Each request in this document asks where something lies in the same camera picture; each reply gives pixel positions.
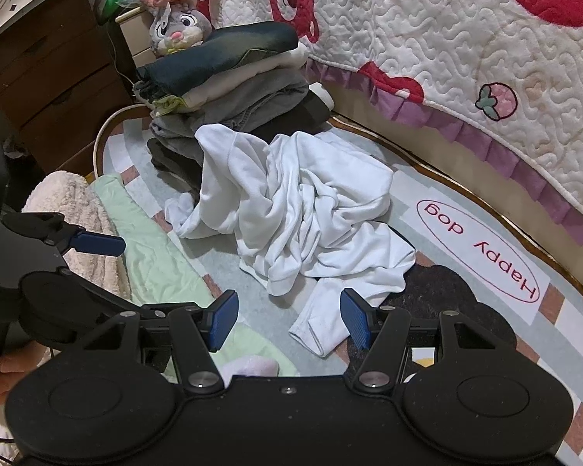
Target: brown wooden cabinet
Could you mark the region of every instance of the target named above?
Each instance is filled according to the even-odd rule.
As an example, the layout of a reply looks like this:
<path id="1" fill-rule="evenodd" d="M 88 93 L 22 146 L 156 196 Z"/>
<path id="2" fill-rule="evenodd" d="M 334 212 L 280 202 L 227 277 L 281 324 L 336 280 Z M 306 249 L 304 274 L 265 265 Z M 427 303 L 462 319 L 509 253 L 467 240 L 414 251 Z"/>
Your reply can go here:
<path id="1" fill-rule="evenodd" d="M 88 0 L 47 0 L 0 34 L 0 107 L 45 172 L 88 174 L 104 120 L 132 101 Z"/>

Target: pink strawberry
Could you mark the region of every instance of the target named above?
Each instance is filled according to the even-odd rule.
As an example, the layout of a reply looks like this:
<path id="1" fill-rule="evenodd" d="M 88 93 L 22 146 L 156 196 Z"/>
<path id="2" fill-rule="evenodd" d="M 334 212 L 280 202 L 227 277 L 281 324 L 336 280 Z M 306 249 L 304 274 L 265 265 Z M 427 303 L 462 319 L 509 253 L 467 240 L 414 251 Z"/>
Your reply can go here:
<path id="1" fill-rule="evenodd" d="M 510 117 L 518 107 L 516 93 L 501 82 L 486 83 L 479 90 L 475 106 L 493 121 Z"/>

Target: robotic arm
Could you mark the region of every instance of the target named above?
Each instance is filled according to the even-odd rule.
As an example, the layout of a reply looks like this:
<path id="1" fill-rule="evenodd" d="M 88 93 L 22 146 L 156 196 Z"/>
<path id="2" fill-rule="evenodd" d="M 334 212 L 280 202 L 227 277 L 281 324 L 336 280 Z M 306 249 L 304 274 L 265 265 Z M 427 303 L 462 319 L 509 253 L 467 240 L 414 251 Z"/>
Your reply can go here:
<path id="1" fill-rule="evenodd" d="M 7 173 L 0 149 L 0 208 Z M 354 375 L 235 378 L 210 351 L 237 319 L 226 291 L 137 307 L 73 275 L 62 254 L 119 255 L 122 239 L 60 214 L 0 218 L 0 354 L 36 341 L 63 352 L 10 392 L 22 466 L 240 464 L 559 464 L 573 417 L 563 385 L 456 311 L 415 320 L 342 292 L 342 318 L 367 356 Z M 403 383 L 412 347 L 436 364 Z M 160 375 L 169 362 L 178 384 Z"/>

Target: stuffed rabbit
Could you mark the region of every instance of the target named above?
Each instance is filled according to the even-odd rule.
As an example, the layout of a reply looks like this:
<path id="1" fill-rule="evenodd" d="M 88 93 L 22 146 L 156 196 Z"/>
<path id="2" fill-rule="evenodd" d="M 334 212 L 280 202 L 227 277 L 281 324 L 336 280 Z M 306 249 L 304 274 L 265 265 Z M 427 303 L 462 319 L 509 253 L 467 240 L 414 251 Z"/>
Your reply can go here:
<path id="1" fill-rule="evenodd" d="M 140 0 L 154 16 L 149 29 L 151 49 L 166 56 L 205 40 L 212 31 L 207 18 L 196 10 L 194 0 Z"/>

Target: metal bolt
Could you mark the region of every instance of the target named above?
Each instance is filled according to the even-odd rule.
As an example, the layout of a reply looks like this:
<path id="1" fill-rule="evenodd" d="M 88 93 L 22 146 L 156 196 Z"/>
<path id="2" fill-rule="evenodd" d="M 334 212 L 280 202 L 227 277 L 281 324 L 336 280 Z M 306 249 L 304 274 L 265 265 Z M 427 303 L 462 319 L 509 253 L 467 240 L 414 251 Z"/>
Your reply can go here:
<path id="1" fill-rule="evenodd" d="M 359 376 L 359 382 L 365 387 L 384 387 L 391 379 L 383 372 L 365 372 Z"/>
<path id="2" fill-rule="evenodd" d="M 188 376 L 188 383 L 193 387 L 212 387 L 220 380 L 216 373 L 212 372 L 196 372 Z"/>

